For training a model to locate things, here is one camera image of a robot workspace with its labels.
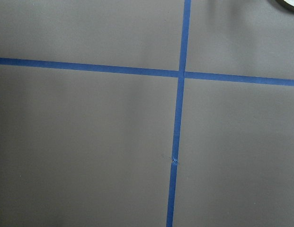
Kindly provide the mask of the dark teal mug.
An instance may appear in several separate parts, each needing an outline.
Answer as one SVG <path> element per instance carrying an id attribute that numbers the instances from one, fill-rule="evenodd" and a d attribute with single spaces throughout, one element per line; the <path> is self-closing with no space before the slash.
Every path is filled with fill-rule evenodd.
<path id="1" fill-rule="evenodd" d="M 276 0 L 285 9 L 294 12 L 294 0 Z"/>

